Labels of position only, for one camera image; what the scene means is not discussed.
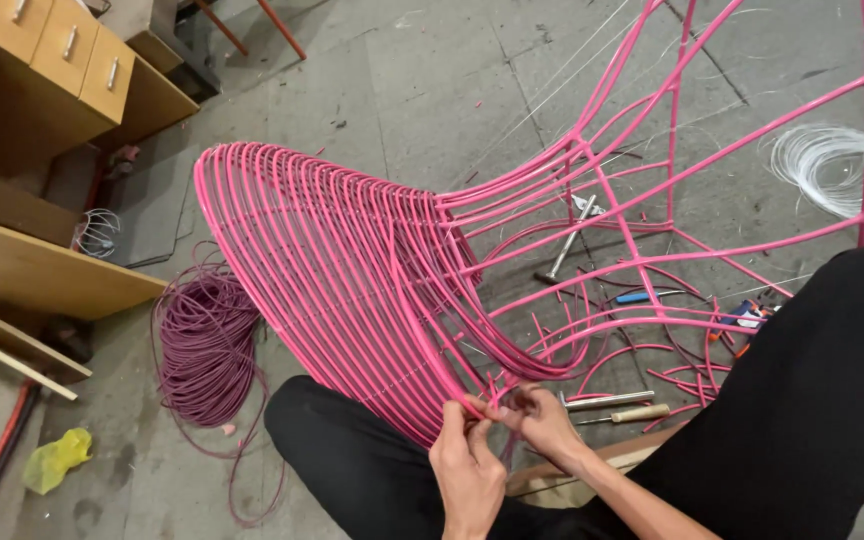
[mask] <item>person's right hand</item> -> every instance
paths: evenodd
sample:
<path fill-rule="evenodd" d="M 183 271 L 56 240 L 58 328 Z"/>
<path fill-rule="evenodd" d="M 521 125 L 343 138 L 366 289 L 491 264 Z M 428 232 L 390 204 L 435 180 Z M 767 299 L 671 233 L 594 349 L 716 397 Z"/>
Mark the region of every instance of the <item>person's right hand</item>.
<path fill-rule="evenodd" d="M 559 398 L 537 382 L 521 382 L 512 391 L 511 399 L 518 410 L 503 405 L 498 410 L 488 408 L 486 416 L 519 432 L 547 460 L 562 471 L 573 474 L 569 470 L 572 461 L 587 452 L 589 447 L 572 426 L 569 412 Z"/>

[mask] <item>person's left hand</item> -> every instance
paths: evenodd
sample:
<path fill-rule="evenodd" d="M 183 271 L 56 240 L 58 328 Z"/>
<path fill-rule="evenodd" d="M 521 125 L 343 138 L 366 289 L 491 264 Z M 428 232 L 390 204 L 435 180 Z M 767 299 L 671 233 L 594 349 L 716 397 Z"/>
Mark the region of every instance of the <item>person's left hand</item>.
<path fill-rule="evenodd" d="M 465 399 L 476 409 L 486 403 Z M 445 540 L 485 538 L 505 496 L 505 467 L 489 450 L 488 419 L 477 420 L 456 400 L 442 406 L 442 426 L 429 460 L 445 506 Z"/>

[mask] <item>coil of white string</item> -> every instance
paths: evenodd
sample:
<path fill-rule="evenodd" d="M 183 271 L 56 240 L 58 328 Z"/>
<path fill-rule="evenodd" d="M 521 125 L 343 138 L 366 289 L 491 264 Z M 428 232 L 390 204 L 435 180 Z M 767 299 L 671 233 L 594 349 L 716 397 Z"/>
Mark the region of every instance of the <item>coil of white string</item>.
<path fill-rule="evenodd" d="M 774 141 L 769 170 L 824 211 L 855 217 L 862 208 L 864 131 L 832 124 L 788 129 Z"/>

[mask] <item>wooden drawer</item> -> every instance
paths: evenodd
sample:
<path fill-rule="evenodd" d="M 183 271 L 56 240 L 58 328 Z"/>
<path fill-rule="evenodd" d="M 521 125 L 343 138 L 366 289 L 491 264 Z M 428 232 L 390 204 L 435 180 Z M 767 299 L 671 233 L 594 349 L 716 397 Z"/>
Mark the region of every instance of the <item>wooden drawer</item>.
<path fill-rule="evenodd" d="M 78 99 L 111 120 L 122 123 L 136 53 L 112 30 L 99 25 Z"/>
<path fill-rule="evenodd" d="M 0 0 L 0 47 L 29 64 L 51 7 L 52 0 Z"/>
<path fill-rule="evenodd" d="M 31 68 L 78 97 L 98 32 L 99 21 L 75 0 L 53 0 Z"/>

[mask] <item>drawer handle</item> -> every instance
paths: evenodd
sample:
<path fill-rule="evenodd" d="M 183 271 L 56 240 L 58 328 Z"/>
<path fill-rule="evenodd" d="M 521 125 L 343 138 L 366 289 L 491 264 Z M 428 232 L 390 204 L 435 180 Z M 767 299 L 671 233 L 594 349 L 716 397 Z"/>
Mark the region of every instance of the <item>drawer handle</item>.
<path fill-rule="evenodd" d="M 12 12 L 12 22 L 18 23 L 18 19 L 21 19 L 22 12 L 25 11 L 25 0 L 18 0 L 15 2 L 15 11 Z"/>
<path fill-rule="evenodd" d="M 115 83 L 115 71 L 119 68 L 119 56 L 115 56 L 112 59 L 112 70 L 108 72 L 108 84 L 105 87 L 109 90 L 113 89 L 113 83 Z"/>
<path fill-rule="evenodd" d="M 69 40 L 65 43 L 65 50 L 62 51 L 62 59 L 65 61 L 69 60 L 69 55 L 72 54 L 72 45 L 75 43 L 76 30 L 79 30 L 79 27 L 73 24 L 72 31 L 69 32 Z"/>

